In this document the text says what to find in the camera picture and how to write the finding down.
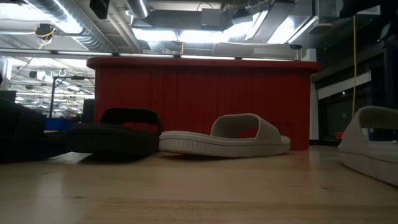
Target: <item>slide sandal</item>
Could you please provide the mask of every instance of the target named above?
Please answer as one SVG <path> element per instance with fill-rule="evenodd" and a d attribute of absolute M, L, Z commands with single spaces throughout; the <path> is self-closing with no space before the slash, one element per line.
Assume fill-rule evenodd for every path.
<path fill-rule="evenodd" d="M 69 152 L 66 132 L 44 133 L 44 115 L 3 98 L 0 114 L 0 162 L 39 161 Z"/>
<path fill-rule="evenodd" d="M 362 128 L 398 128 L 398 111 L 378 106 L 358 110 L 339 145 L 347 167 L 398 186 L 398 143 L 368 141 Z"/>
<path fill-rule="evenodd" d="M 155 133 L 121 126 L 124 123 L 156 125 Z M 73 152 L 118 152 L 135 156 L 149 156 L 159 151 L 162 132 L 155 111 L 137 108 L 110 108 L 100 123 L 75 124 L 68 130 L 67 148 Z"/>
<path fill-rule="evenodd" d="M 257 128 L 254 138 L 238 138 L 245 129 Z M 260 157 L 286 153 L 290 139 L 256 114 L 234 114 L 219 117 L 211 134 L 188 131 L 166 131 L 160 136 L 164 152 L 222 157 Z"/>

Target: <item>white slide sandal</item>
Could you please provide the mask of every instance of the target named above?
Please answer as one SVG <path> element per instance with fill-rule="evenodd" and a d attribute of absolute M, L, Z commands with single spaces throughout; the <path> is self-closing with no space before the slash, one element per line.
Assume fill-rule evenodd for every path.
<path fill-rule="evenodd" d="M 241 131 L 257 128 L 254 138 L 238 138 Z M 188 131 L 165 131 L 159 149 L 164 152 L 221 157 L 260 157 L 286 153 L 290 139 L 256 114 L 233 114 L 219 117 L 211 134 Z"/>
<path fill-rule="evenodd" d="M 344 165 L 398 186 L 398 143 L 368 141 L 362 128 L 398 128 L 398 111 L 378 106 L 361 108 L 339 145 L 339 158 Z"/>

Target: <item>blue object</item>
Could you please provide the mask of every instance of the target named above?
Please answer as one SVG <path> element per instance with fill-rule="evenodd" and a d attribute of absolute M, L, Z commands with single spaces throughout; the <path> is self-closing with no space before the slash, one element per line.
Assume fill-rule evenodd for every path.
<path fill-rule="evenodd" d="M 47 118 L 45 120 L 45 129 L 52 131 L 68 130 L 73 121 L 65 118 Z"/>

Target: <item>light wood table surface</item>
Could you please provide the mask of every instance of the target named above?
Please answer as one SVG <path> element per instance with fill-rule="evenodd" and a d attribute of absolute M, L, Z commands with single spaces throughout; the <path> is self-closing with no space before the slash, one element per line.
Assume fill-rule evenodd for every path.
<path fill-rule="evenodd" d="M 398 188 L 334 147 L 219 159 L 69 153 L 0 165 L 0 223 L 398 223 Z"/>

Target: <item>red panel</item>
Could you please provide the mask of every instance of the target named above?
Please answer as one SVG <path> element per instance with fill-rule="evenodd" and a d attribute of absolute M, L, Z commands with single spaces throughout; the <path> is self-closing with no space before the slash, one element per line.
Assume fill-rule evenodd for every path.
<path fill-rule="evenodd" d="M 209 134 L 221 115 L 255 113 L 288 136 L 292 150 L 308 149 L 317 63 L 92 58 L 88 65 L 96 69 L 97 121 L 110 107 L 149 108 L 165 131 Z"/>

